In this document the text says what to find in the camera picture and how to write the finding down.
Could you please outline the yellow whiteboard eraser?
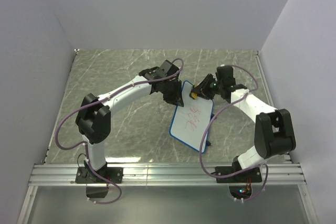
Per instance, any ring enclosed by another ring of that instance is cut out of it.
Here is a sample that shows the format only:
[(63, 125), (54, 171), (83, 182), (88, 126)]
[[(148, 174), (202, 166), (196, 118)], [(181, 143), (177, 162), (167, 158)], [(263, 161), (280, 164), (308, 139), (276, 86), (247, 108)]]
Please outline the yellow whiteboard eraser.
[(192, 98), (193, 100), (198, 99), (198, 94), (195, 92), (190, 92), (190, 98)]

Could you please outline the blue-framed whiteboard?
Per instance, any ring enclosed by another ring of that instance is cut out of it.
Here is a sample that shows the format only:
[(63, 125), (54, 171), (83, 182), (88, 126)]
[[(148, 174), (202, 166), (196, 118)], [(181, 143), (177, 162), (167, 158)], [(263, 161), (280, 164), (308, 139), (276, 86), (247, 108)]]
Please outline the blue-framed whiteboard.
[(189, 96), (192, 86), (192, 83), (187, 80), (182, 84), (184, 106), (175, 108), (169, 134), (188, 147), (204, 153), (206, 144), (204, 143), (202, 147), (200, 145), (213, 115), (214, 102), (203, 98), (192, 99)]

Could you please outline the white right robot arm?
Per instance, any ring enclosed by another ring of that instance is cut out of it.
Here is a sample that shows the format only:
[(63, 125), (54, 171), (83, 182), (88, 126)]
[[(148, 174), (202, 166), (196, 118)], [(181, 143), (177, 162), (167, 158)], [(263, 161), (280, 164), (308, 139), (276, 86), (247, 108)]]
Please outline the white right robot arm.
[(212, 100), (215, 95), (228, 102), (225, 106), (235, 106), (244, 112), (255, 124), (254, 145), (234, 160), (232, 177), (238, 182), (250, 176), (250, 168), (262, 164), (267, 159), (296, 148), (296, 139), (291, 115), (286, 109), (276, 109), (264, 103), (243, 84), (236, 84), (235, 78), (216, 80), (212, 74), (190, 92), (192, 99)]

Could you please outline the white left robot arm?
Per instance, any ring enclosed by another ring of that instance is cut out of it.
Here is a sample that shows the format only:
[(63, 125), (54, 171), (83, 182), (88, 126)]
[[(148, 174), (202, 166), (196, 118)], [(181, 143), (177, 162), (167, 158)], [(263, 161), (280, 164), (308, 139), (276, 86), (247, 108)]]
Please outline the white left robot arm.
[(76, 124), (87, 143), (85, 167), (87, 176), (94, 183), (109, 178), (104, 155), (104, 140), (111, 132), (111, 118), (118, 111), (139, 98), (155, 92), (163, 94), (163, 100), (171, 105), (184, 106), (180, 69), (174, 67), (151, 68), (141, 71), (131, 81), (118, 89), (99, 96), (88, 94), (76, 117)]

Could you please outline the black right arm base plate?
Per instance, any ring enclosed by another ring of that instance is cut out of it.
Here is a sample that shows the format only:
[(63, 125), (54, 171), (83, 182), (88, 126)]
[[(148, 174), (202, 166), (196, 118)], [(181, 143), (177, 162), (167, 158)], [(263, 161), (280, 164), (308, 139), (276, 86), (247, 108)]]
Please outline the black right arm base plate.
[[(215, 167), (215, 175), (217, 176), (227, 176), (234, 172), (233, 167), (229, 166), (216, 166)], [(247, 170), (243, 173), (239, 173), (234, 176), (229, 176), (226, 178), (217, 178), (216, 182), (219, 184), (236, 184), (236, 183), (261, 183), (262, 176), (259, 167), (255, 167), (253, 169)]]

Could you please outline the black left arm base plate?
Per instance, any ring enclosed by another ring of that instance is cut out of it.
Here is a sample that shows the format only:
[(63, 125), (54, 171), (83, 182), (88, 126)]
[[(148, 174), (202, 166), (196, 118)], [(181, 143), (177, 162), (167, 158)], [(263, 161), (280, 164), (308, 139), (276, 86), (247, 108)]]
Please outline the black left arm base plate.
[(123, 168), (122, 167), (103, 167), (99, 171), (96, 171), (99, 176), (95, 175), (89, 167), (79, 167), (77, 169), (76, 184), (96, 184), (105, 183), (106, 181), (101, 179), (107, 179), (115, 184), (122, 183)]

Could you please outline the aluminium front rail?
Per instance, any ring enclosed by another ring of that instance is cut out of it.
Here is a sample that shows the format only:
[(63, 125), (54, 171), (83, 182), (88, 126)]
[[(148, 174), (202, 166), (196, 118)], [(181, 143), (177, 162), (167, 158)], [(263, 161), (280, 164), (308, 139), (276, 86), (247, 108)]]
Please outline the aluminium front rail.
[(266, 188), (249, 201), (234, 200), (197, 164), (125, 164), (122, 197), (108, 205), (86, 200), (75, 164), (36, 165), (19, 223), (311, 223), (305, 180), (296, 164), (271, 164)]

